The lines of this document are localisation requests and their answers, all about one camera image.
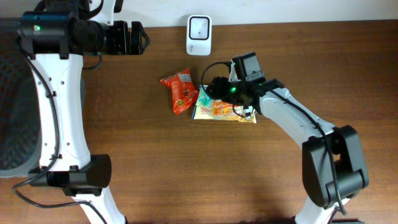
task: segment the red package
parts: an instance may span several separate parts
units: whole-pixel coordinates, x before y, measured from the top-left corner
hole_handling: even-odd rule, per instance
[[[199,91],[195,90],[189,68],[182,72],[160,80],[164,85],[172,89],[173,111],[175,115],[187,110],[196,103]]]

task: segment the plastic wrapper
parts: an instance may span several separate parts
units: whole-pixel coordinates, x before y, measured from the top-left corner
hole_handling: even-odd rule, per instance
[[[233,111],[232,107],[232,104],[222,102],[221,100],[212,100],[201,89],[199,92],[197,103],[195,105],[195,109],[193,110],[192,119],[219,119],[227,121],[257,123],[256,110],[252,112],[252,109],[244,110],[243,106],[235,106],[235,111],[238,114],[246,114],[252,112],[250,116],[243,118],[237,115]]]
[[[160,81],[172,89],[173,111],[176,115],[187,110],[197,101],[199,91],[195,90],[189,68]]]

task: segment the brown tabletop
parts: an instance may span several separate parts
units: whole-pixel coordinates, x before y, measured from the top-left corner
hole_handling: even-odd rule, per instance
[[[301,151],[275,123],[178,116],[160,78],[189,67],[195,84],[211,63],[250,51],[312,112],[361,138],[370,185],[345,207],[366,223],[398,220],[398,21],[214,26],[209,57],[185,51],[186,28],[146,29],[141,56],[104,56],[84,71],[83,122],[92,154],[109,154],[110,184],[130,223],[238,223],[289,218],[307,194]],[[85,57],[85,66],[96,57]],[[223,67],[208,73],[228,76]],[[44,210],[0,179],[0,223],[89,223],[80,207]],[[42,203],[70,202],[61,190],[25,187]]]

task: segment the snack packet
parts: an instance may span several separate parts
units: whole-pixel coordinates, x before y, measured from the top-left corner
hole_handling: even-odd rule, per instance
[[[238,114],[251,113],[253,109],[244,110],[243,106],[234,106]],[[201,88],[198,101],[193,110],[192,119],[220,119],[227,121],[239,121],[257,123],[257,112],[254,110],[250,116],[241,117],[233,111],[232,104],[222,102],[221,100],[212,100]]]
[[[160,80],[172,89],[173,111],[175,115],[187,110],[198,99],[198,90],[195,90],[189,68],[182,72]]]

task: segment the wooden table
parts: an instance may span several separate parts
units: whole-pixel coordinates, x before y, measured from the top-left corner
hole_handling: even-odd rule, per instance
[[[199,83],[207,65],[256,51],[266,77],[303,105],[361,138],[370,186],[346,205],[366,223],[398,220],[398,21],[215,26],[209,57],[185,52],[184,27],[146,29],[141,56],[105,56],[84,71],[83,112],[92,154],[109,154],[111,191],[130,223],[237,223],[289,218],[307,194],[301,152],[272,121],[191,120],[172,112],[159,80],[189,67]],[[93,65],[94,57],[85,57]],[[228,76],[223,67],[208,74]],[[80,207],[43,210],[0,180],[0,223],[88,223]],[[27,187],[42,203],[72,201],[61,190]]]

